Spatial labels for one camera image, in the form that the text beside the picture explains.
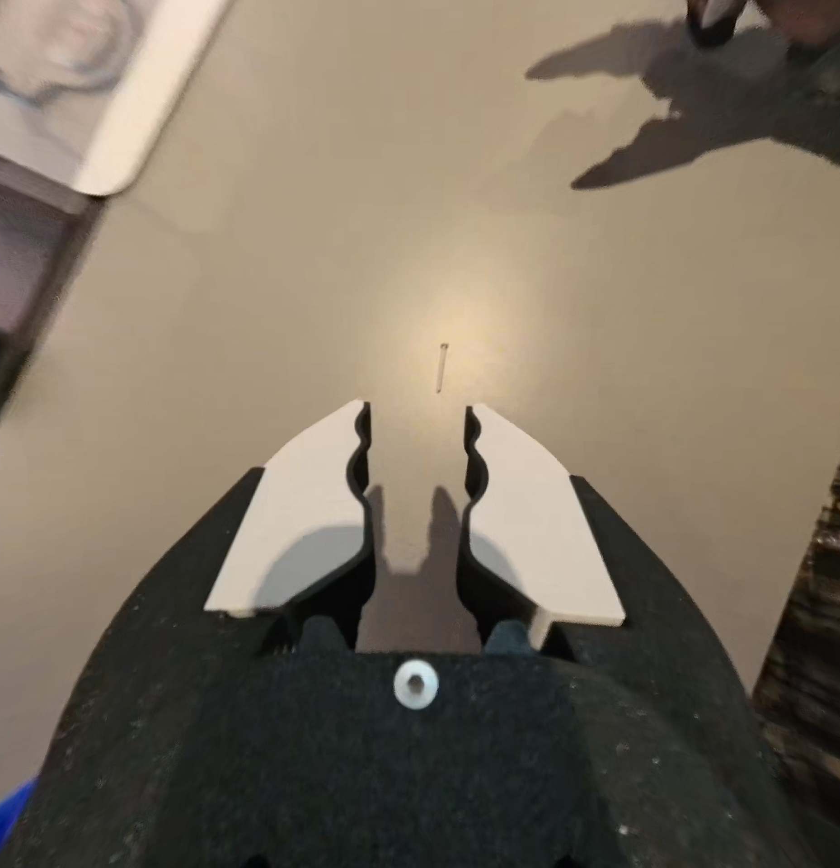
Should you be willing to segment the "white tablet stand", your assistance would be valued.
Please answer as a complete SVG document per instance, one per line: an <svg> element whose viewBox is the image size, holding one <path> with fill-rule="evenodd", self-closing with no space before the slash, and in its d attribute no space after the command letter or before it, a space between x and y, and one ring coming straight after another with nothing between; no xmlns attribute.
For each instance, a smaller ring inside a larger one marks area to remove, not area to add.
<svg viewBox="0 0 840 868"><path fill-rule="evenodd" d="M0 1L0 159L74 193L138 176L226 1Z"/></svg>

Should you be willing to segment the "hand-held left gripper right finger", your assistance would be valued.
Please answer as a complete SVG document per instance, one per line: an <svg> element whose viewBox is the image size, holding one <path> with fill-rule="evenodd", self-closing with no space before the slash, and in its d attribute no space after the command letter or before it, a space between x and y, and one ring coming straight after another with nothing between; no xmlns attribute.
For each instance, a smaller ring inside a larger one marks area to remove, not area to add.
<svg viewBox="0 0 840 868"><path fill-rule="evenodd" d="M619 629L624 605L573 477L485 404L465 410L456 590L484 652L554 649L558 627Z"/></svg>

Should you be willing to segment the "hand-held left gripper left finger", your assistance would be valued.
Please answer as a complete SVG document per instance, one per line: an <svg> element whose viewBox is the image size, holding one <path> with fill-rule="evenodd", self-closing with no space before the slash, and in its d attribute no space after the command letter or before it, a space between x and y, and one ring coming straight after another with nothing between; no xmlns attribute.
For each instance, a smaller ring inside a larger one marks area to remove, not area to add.
<svg viewBox="0 0 840 868"><path fill-rule="evenodd" d="M371 404L355 398L303 429L262 467L204 611L274 617L276 645L331 620L349 651L375 589Z"/></svg>

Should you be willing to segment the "person's plaid shirt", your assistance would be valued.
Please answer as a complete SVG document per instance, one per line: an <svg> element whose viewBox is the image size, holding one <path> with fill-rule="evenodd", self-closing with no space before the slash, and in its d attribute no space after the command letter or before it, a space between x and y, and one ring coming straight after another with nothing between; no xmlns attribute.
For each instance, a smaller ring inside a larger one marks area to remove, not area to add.
<svg viewBox="0 0 840 868"><path fill-rule="evenodd" d="M803 833L840 866L840 461L752 701Z"/></svg>

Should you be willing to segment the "blue plastic bin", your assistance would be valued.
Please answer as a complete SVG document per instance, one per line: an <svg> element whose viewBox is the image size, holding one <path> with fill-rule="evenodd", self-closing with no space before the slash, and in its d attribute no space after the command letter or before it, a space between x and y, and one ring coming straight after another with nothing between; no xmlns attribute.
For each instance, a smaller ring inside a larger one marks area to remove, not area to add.
<svg viewBox="0 0 840 868"><path fill-rule="evenodd" d="M38 777L35 776L0 800L0 850L22 815L37 783Z"/></svg>

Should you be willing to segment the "person's right hand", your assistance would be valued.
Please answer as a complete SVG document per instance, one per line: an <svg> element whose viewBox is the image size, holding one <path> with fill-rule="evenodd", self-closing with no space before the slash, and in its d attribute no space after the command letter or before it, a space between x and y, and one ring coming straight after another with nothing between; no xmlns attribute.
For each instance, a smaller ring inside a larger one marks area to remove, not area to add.
<svg viewBox="0 0 840 868"><path fill-rule="evenodd" d="M790 42L817 49L840 38L840 1L755 1Z"/></svg>

